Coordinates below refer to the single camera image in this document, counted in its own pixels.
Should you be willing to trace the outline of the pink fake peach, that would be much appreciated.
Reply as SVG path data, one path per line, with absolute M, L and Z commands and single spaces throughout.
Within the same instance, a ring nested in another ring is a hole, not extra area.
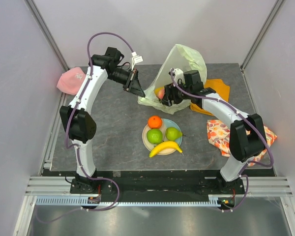
M 157 94 L 156 94 L 156 96 L 159 98 L 159 99 L 163 99 L 163 97 L 164 97 L 164 95 L 165 95 L 165 89 L 164 88 L 161 88 L 158 92 L 157 92 Z

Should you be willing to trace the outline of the yellow fake lemon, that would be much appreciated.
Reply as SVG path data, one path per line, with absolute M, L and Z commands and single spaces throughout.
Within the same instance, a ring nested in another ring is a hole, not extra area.
M 154 90 L 154 93 L 155 93 L 155 94 L 158 94 L 162 89 L 163 89 L 163 87 L 156 88 L 156 89 Z

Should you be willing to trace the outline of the fake orange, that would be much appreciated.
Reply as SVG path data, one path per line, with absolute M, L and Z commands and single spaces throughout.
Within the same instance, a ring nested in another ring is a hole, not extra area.
M 159 129 L 162 127 L 162 124 L 162 118 L 159 116 L 151 116 L 147 121 L 147 125 L 150 129 Z

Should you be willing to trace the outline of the light green plastic bag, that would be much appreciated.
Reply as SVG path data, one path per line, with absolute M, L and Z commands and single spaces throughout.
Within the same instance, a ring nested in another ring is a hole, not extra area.
M 156 89 L 172 83 L 170 76 L 172 68 L 174 71 L 178 71 L 178 74 L 174 75 L 175 82 L 178 82 L 179 79 L 184 81 L 184 72 L 197 70 L 203 84 L 206 83 L 207 67 L 202 55 L 188 46 L 176 44 L 169 52 L 154 81 L 144 90 L 145 97 L 138 98 L 138 104 L 153 107 L 170 115 L 190 106 L 190 100 L 183 100 L 181 103 L 172 106 L 163 105 L 154 93 Z

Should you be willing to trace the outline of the green fake pear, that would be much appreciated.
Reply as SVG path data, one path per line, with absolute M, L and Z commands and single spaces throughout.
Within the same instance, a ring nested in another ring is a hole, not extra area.
M 175 141 L 176 139 L 180 138 L 183 136 L 183 133 L 176 129 L 175 127 L 168 127 L 165 131 L 165 137 L 169 141 Z

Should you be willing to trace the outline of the green fake apple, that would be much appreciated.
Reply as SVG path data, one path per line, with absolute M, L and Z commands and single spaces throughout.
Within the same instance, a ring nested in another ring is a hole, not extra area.
M 150 129 L 146 134 L 147 140 L 151 144 L 160 144 L 163 142 L 163 133 L 159 129 Z

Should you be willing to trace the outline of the yellow fake banana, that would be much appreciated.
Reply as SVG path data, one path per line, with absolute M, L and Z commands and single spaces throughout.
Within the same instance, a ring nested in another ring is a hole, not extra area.
M 157 146 L 155 146 L 149 153 L 149 158 L 152 158 L 156 155 L 169 155 L 178 151 L 179 153 L 183 153 L 180 146 L 174 141 L 165 141 Z

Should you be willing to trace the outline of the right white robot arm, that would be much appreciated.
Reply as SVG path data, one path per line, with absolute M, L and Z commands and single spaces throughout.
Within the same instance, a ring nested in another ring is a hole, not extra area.
M 205 88 L 197 70 L 183 72 L 172 68 L 169 75 L 172 82 L 164 86 L 164 96 L 160 99 L 162 104 L 170 107 L 190 100 L 213 114 L 229 129 L 230 157 L 215 181 L 218 192 L 228 193 L 244 166 L 266 147 L 263 120 L 258 114 L 250 115 L 233 107 L 212 88 Z

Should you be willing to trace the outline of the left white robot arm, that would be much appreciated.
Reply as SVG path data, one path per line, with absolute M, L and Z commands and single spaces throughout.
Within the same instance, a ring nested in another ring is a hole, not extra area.
M 65 145 L 73 147 L 77 160 L 77 175 L 83 177 L 81 188 L 87 193 L 94 193 L 98 181 L 94 179 L 96 166 L 93 161 L 92 140 L 97 125 L 91 116 L 93 103 L 106 80 L 122 85 L 124 91 L 139 97 L 145 93 L 138 80 L 135 64 L 143 62 L 142 56 L 132 52 L 130 68 L 122 69 L 119 63 L 123 54 L 113 47 L 107 48 L 104 55 L 94 54 L 89 58 L 86 79 L 77 95 L 67 106 L 61 106 L 59 113 L 65 130 Z

